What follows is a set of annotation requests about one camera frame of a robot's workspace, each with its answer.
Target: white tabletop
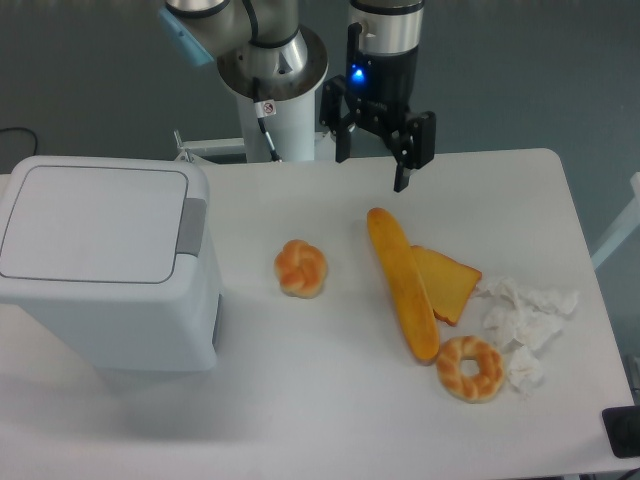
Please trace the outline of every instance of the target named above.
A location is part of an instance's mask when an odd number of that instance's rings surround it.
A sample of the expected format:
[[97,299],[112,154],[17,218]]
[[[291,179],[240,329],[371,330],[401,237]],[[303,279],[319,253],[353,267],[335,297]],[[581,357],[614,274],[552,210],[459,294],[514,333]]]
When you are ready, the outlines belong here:
[[[225,281],[219,363],[199,374],[92,368],[19,308],[0,307],[0,478],[499,479],[624,470],[600,412],[632,404],[558,157],[439,155],[392,191],[392,159],[205,167]],[[524,398],[461,402],[418,365],[366,233],[389,209],[409,239],[580,304]],[[329,262],[322,294],[284,296],[289,239]],[[473,299],[443,339],[481,334]]]

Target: white robot column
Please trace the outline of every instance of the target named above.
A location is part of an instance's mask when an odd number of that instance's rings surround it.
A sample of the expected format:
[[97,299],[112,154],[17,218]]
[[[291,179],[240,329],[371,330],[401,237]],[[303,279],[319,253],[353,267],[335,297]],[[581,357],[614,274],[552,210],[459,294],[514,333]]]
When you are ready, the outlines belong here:
[[216,58],[236,96],[247,161],[313,160],[314,92],[328,62],[320,38],[299,25],[297,0],[168,0],[166,7]]

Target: white tissue paper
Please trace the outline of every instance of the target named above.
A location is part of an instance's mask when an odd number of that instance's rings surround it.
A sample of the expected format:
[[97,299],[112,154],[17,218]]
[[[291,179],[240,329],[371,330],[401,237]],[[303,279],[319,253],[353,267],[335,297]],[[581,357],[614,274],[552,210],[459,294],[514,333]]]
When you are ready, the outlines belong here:
[[516,338],[518,326],[522,323],[520,311],[497,305],[484,317],[482,326],[492,330],[493,344],[504,350]]
[[526,346],[513,352],[511,361],[507,367],[509,383],[520,392],[530,394],[533,387],[540,382],[544,371],[540,361],[533,356]]
[[523,321],[516,328],[515,340],[532,351],[540,350],[551,337],[562,330],[562,318],[558,315],[524,309]]
[[490,277],[482,279],[476,285],[475,295],[492,295],[509,300],[514,307],[522,308],[528,304],[536,310],[546,313],[571,315],[578,305],[579,294],[576,290],[562,293],[557,289],[537,290],[520,286],[510,277]]
[[493,343],[500,351],[519,346],[509,362],[508,378],[519,391],[530,393],[543,375],[542,365],[533,352],[562,331],[563,317],[578,305],[578,292],[537,290],[520,286],[510,277],[494,277],[483,279],[476,286],[476,296],[487,294],[507,300],[509,306],[493,307],[482,325],[491,330]]

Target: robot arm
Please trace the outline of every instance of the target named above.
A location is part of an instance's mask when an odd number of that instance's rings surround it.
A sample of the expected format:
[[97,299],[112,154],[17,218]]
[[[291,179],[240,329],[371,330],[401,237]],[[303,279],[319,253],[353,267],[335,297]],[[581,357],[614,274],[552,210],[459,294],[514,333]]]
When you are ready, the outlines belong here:
[[[435,151],[435,114],[409,108],[424,0],[350,3],[345,75],[324,83],[320,123],[335,136],[338,162],[350,156],[355,127],[380,137],[396,159],[394,189],[399,192],[407,187],[411,172],[431,161]],[[187,32],[218,58],[226,85],[256,105],[300,98],[324,78],[326,50],[317,35],[298,24],[297,0],[167,0],[166,5]],[[345,116],[343,100],[348,108]],[[278,151],[286,151],[285,160],[301,159],[301,149],[287,148],[301,136],[291,130],[296,122],[285,123],[289,126],[275,132],[277,141],[272,142],[265,121],[258,120],[270,157],[279,158],[275,143]],[[246,145],[250,135],[245,126]],[[306,143],[313,142],[312,133],[305,134]],[[254,156],[269,158],[266,150]]]
[[248,42],[286,43],[298,31],[298,0],[167,0],[166,6],[214,57]]
[[409,108],[423,9],[424,0],[351,0],[345,75],[322,89],[320,123],[336,138],[336,161],[349,157],[354,127],[373,133],[396,159],[396,192],[435,153],[435,114]]

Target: donut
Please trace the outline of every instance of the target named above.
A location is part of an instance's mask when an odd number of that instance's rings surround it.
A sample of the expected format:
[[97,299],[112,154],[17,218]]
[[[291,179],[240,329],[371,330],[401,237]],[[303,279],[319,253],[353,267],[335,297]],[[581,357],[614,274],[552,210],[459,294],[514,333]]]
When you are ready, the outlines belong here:
[[[480,371],[471,377],[460,370],[462,360],[475,360]],[[469,403],[491,400],[504,382],[502,355],[481,338],[455,337],[440,347],[438,378],[455,397]]]
[[287,242],[273,266],[282,291],[301,298],[315,297],[327,275],[324,254],[304,240]]

